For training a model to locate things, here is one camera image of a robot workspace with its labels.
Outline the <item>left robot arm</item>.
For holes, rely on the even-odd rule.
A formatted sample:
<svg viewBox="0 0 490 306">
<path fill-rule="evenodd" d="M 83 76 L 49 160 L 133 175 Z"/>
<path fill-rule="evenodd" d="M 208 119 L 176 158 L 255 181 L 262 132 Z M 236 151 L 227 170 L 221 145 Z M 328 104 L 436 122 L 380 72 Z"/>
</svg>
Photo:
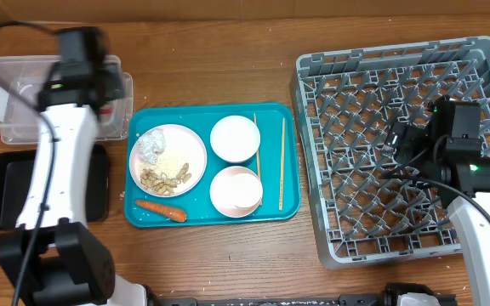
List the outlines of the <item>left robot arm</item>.
<svg viewBox="0 0 490 306">
<path fill-rule="evenodd" d="M 57 38 L 60 60 L 30 103 L 0 76 L 0 87 L 38 117 L 38 144 L 25 205 L 0 234 L 0 266 L 13 304 L 156 305 L 150 287 L 117 275 L 110 251 L 88 230 L 86 189 L 101 109 L 124 95 L 121 70 L 105 60 L 92 26 L 42 31 Z"/>
</svg>

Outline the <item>white bowl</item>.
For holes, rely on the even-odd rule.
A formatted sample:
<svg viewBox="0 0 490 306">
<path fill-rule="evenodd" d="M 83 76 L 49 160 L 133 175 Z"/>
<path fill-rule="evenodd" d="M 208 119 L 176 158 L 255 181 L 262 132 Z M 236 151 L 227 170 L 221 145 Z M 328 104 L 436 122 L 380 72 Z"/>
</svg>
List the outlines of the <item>white bowl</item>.
<svg viewBox="0 0 490 306">
<path fill-rule="evenodd" d="M 255 155 L 257 137 L 253 120 L 245 116 L 226 116 L 214 124 L 210 144 L 222 160 L 242 163 Z"/>
</svg>

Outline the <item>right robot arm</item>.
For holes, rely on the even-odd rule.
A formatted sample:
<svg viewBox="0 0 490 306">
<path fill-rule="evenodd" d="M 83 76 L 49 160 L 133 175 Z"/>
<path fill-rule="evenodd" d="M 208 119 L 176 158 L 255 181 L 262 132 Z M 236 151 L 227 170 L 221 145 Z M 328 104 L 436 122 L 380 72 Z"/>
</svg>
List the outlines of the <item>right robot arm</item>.
<svg viewBox="0 0 490 306">
<path fill-rule="evenodd" d="M 473 302 L 490 305 L 490 157 L 481 153 L 481 105 L 444 95 L 425 127 L 394 122 L 382 152 L 398 167 L 382 179 L 434 188 L 459 238 Z"/>
</svg>

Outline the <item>pink bowl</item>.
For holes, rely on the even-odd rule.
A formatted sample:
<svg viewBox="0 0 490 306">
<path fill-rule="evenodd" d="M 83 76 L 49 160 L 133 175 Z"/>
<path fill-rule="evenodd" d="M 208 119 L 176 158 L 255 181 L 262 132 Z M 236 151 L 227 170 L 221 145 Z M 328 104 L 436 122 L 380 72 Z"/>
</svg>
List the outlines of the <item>pink bowl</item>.
<svg viewBox="0 0 490 306">
<path fill-rule="evenodd" d="M 263 198 L 262 196 L 261 200 L 249 209 L 239 209 L 231 205 L 227 193 L 227 181 L 231 176 L 239 173 L 251 173 L 258 177 L 256 173 L 246 167 L 226 167 L 215 175 L 209 190 L 210 200 L 215 209 L 229 218 L 247 217 L 260 206 Z"/>
</svg>

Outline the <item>red snack wrapper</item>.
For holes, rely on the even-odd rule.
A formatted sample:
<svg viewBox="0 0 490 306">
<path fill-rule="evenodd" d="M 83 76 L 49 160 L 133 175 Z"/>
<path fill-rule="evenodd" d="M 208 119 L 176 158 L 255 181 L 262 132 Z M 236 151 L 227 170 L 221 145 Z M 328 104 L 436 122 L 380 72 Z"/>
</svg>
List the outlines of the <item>red snack wrapper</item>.
<svg viewBox="0 0 490 306">
<path fill-rule="evenodd" d="M 113 109 L 110 106 L 104 106 L 100 108 L 100 115 L 111 115 Z"/>
</svg>

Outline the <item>small white cup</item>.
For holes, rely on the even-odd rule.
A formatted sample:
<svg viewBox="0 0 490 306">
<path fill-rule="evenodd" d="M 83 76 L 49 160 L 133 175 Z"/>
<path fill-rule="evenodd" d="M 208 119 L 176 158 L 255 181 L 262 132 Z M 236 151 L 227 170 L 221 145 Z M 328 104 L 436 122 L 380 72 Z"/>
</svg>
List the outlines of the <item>small white cup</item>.
<svg viewBox="0 0 490 306">
<path fill-rule="evenodd" d="M 249 209 L 261 200 L 263 187 L 255 175 L 239 173 L 228 179 L 227 193 L 233 207 Z"/>
</svg>

